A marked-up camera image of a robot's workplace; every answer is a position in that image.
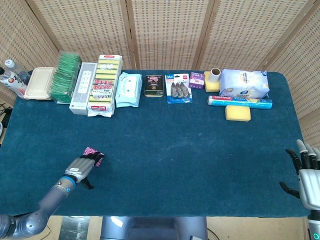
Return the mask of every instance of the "beige plastic container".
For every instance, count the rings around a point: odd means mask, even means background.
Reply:
[[[50,89],[53,67],[37,67],[33,70],[24,98],[36,100],[51,100]]]

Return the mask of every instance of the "white box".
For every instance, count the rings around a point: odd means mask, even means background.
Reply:
[[[96,63],[82,63],[69,106],[74,114],[88,115],[87,105],[96,70]]]

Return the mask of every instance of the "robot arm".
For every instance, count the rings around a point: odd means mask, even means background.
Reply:
[[[76,158],[65,170],[57,183],[39,202],[38,210],[18,216],[0,215],[0,239],[24,239],[40,234],[46,227],[49,217],[76,188],[83,183],[87,189],[93,189],[88,181],[91,169],[100,163],[103,153],[95,152]]]
[[[286,149],[293,161],[298,175],[300,191],[289,188],[283,181],[280,182],[282,189],[301,200],[303,206],[310,210],[308,216],[309,237],[311,240],[320,239],[320,151],[304,144],[301,140],[296,141],[300,158],[297,154]]]

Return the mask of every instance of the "white package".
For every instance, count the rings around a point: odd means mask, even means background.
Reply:
[[[96,69],[97,64],[93,62],[83,62],[81,65],[69,106],[74,114],[88,115],[87,105]]]
[[[116,107],[139,107],[142,87],[141,74],[128,74],[123,72],[118,79],[116,87]]]
[[[267,71],[223,69],[220,96],[262,99],[269,92]]]

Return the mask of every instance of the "paper roll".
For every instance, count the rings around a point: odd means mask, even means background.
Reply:
[[[221,74],[221,71],[219,68],[216,68],[216,67],[212,68],[209,75],[209,81],[212,83],[218,82],[220,74]]]

